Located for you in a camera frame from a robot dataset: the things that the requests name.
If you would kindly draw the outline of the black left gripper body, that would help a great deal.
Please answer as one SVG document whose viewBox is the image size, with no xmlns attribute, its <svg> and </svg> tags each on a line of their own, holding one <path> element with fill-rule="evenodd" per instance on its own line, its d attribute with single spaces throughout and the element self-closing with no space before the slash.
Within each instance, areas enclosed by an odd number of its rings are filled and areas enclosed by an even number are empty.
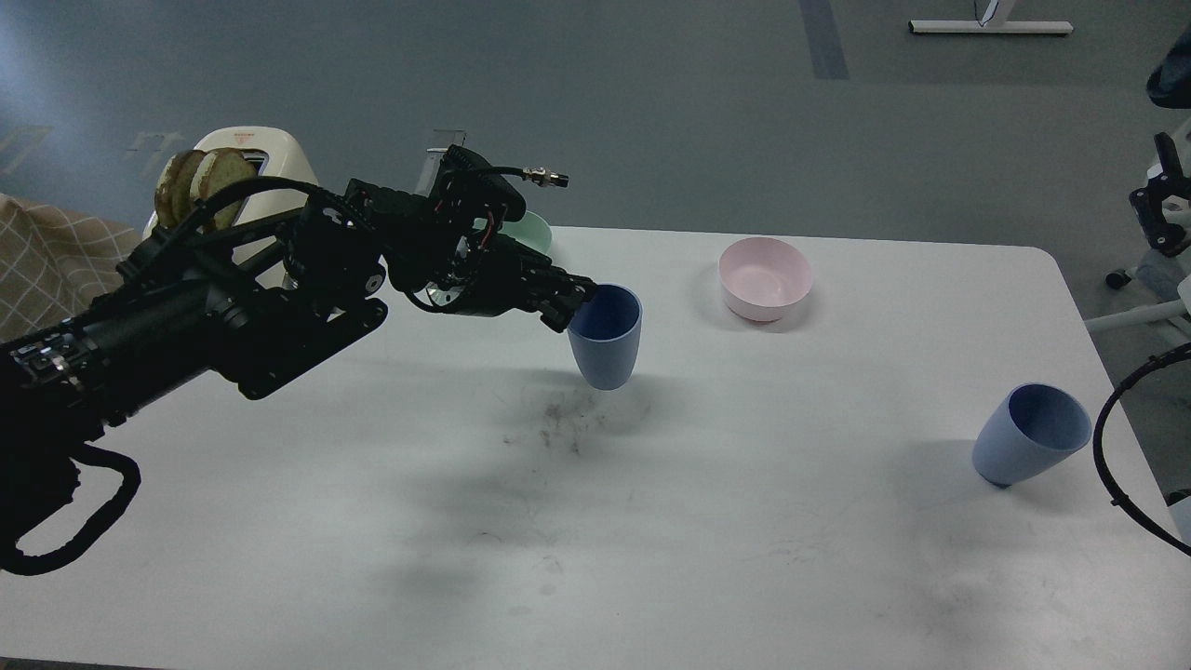
<svg viewBox="0 0 1191 670">
<path fill-rule="evenodd" d="M 492 165 L 462 145 L 444 150 L 428 194 L 431 270 L 409 293 L 418 309 L 501 317 L 525 306 L 525 253 L 501 237 L 503 225 L 526 212 L 525 199 L 509 182 L 522 174 L 518 167 Z"/>
</svg>

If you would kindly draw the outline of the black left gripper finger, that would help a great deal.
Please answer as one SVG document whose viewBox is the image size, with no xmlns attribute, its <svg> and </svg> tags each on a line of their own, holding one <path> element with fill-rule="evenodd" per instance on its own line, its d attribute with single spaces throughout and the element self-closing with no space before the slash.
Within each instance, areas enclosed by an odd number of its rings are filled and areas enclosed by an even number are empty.
<svg viewBox="0 0 1191 670">
<path fill-rule="evenodd" d="M 523 256 L 520 278 L 528 286 L 570 286 L 575 278 L 561 267 L 551 263 L 549 256 Z"/>
<path fill-rule="evenodd" d="M 584 305 L 596 298 L 598 284 L 591 278 L 578 275 L 543 278 L 531 290 L 534 309 L 540 314 L 541 323 L 554 332 L 569 327 Z"/>
</svg>

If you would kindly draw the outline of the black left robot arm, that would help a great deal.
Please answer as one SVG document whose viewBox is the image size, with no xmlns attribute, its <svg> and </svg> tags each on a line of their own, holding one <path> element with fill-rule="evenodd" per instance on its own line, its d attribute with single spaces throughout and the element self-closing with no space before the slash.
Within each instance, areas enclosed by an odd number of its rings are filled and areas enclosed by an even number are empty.
<svg viewBox="0 0 1191 670">
<path fill-rule="evenodd" d="M 431 314 L 540 314 L 562 332 L 596 281 L 504 234 L 525 215 L 510 179 L 566 187 L 545 168 L 491 165 L 451 145 L 429 194 L 353 180 L 199 184 L 85 313 L 4 343 L 4 571 L 35 576 L 85 555 L 141 487 L 105 428 L 206 370 L 268 397 L 369 336 L 382 283 Z"/>
</svg>

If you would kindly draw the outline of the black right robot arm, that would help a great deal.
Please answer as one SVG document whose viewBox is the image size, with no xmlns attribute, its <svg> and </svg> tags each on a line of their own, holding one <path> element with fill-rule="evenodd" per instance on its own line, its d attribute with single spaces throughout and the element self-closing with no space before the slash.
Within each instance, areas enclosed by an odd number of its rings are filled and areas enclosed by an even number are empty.
<svg viewBox="0 0 1191 670">
<path fill-rule="evenodd" d="M 1160 109 L 1190 107 L 1190 29 L 1183 30 L 1156 68 L 1145 81 L 1145 95 Z M 1187 226 L 1170 221 L 1164 203 L 1171 198 L 1187 200 L 1187 175 L 1170 133 L 1154 136 L 1158 156 L 1156 177 L 1147 179 L 1145 187 L 1131 190 L 1129 203 L 1134 209 L 1145 240 L 1158 253 L 1174 258 L 1187 250 Z"/>
</svg>

